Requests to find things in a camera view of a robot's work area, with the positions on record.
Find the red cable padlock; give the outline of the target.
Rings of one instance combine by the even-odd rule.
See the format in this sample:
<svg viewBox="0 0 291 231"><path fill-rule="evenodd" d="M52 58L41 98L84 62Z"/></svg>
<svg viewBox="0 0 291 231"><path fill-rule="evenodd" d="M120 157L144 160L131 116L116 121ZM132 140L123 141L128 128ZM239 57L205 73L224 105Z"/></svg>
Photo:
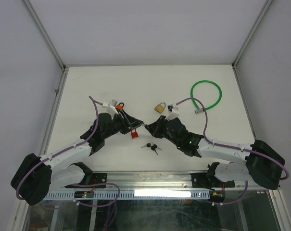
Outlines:
<svg viewBox="0 0 291 231"><path fill-rule="evenodd" d="M138 132L137 132L137 129L134 129L134 130L131 131L131 138L132 138L133 140L139 138L139 134L138 134Z"/></svg>

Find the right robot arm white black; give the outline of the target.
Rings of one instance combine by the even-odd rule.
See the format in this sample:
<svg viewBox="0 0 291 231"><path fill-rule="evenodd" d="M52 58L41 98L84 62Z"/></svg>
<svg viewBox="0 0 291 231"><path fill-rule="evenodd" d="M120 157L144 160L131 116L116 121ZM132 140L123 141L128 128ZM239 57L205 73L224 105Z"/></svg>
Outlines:
<svg viewBox="0 0 291 231"><path fill-rule="evenodd" d="M253 144L216 142L189 132L179 118L167 120L163 115L145 128L153 137L169 140L187 156L219 159L208 166L206 180L211 186L233 180L253 180L270 190L279 186L285 160L264 141L255 140Z"/></svg>

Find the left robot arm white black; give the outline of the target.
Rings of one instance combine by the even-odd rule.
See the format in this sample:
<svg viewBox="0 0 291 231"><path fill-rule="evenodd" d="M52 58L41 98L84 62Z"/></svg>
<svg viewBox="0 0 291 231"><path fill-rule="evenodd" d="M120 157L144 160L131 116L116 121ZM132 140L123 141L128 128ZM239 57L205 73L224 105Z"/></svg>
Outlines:
<svg viewBox="0 0 291 231"><path fill-rule="evenodd" d="M17 198L36 205L59 188L91 187L95 182L93 171L81 160L98 152L107 138L128 134L142 125L143 121L125 111L100 113L76 143L56 154L27 155L11 181Z"/></svg>

